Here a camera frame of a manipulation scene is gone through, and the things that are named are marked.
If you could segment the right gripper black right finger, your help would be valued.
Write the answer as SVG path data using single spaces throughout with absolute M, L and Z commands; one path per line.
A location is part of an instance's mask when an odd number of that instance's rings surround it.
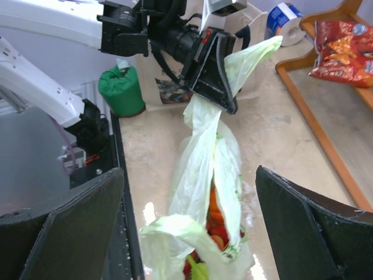
M 263 166 L 255 184 L 280 279 L 372 279 L 372 212 Z

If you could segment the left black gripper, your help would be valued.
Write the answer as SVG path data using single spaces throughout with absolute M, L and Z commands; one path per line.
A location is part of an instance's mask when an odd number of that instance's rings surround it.
M 238 110 L 224 59 L 233 52 L 235 38 L 219 29 L 199 33 L 197 26 L 181 24 L 159 30 L 150 40 L 152 52 L 162 70 L 173 82 L 189 88 L 229 114 Z M 166 63 L 162 52 L 183 65 L 177 76 Z

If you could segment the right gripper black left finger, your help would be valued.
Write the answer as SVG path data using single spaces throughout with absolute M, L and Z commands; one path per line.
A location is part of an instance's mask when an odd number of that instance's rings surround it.
M 119 172 L 36 206 L 1 215 L 1 279 L 101 279 Z

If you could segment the light green plastic bag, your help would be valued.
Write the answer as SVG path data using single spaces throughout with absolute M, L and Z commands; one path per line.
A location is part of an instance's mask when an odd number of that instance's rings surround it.
M 139 231 L 143 263 L 154 279 L 183 279 L 187 256 L 197 252 L 206 279 L 244 279 L 254 266 L 247 233 L 241 223 L 241 154 L 231 129 L 220 119 L 222 110 L 195 94 L 184 110 L 192 130 L 171 180 L 168 214 Z M 206 229 L 210 191 L 228 233 L 228 246 L 219 250 Z

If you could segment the red cherries pile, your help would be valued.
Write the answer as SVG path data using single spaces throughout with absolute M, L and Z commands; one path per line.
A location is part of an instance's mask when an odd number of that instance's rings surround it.
M 224 227 L 224 225 L 213 225 L 210 220 L 207 220 L 206 229 L 207 229 L 207 233 L 212 238 L 212 240 L 215 242 L 215 244 L 218 246 L 220 251 L 224 251 L 225 249 L 227 249 L 227 247 L 228 247 L 228 234 L 227 234 L 227 231 L 226 231 L 226 228 Z M 196 250 L 194 250 L 189 255 L 191 255 L 197 263 L 205 263 L 204 261 L 201 260 L 200 256 L 196 252 Z M 187 262 L 187 259 L 186 259 L 185 260 L 185 265 L 184 265 L 184 270 L 183 270 L 185 279 L 189 279 L 187 274 L 189 273 L 190 268 L 191 267 L 190 267 L 190 265 L 189 265 L 189 263 Z

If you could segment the small orange pumpkin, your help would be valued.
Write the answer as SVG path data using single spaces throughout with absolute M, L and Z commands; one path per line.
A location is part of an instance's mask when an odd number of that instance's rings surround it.
M 221 213 L 217 203 L 215 187 L 210 189 L 209 216 L 214 224 L 224 225 L 223 214 Z

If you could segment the green celery stalk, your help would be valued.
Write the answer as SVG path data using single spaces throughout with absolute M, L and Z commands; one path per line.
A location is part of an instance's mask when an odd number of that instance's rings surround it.
M 204 262 L 196 262 L 191 255 L 187 256 L 187 262 L 191 267 L 187 274 L 190 280 L 209 279 L 207 265 Z

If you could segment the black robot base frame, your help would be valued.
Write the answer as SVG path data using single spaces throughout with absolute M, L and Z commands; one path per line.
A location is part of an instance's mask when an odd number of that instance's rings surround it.
M 105 218 L 101 213 L 94 215 L 100 222 L 112 223 L 101 278 L 144 279 L 119 118 L 111 113 L 107 120 L 109 142 L 106 149 L 99 154 L 99 159 L 74 171 L 69 178 L 70 188 L 84 183 L 100 183 L 108 179 L 113 171 L 119 172 L 119 178 L 114 180 L 114 184 L 104 188 L 114 192 L 111 198 L 105 199 L 113 203 L 109 217 Z

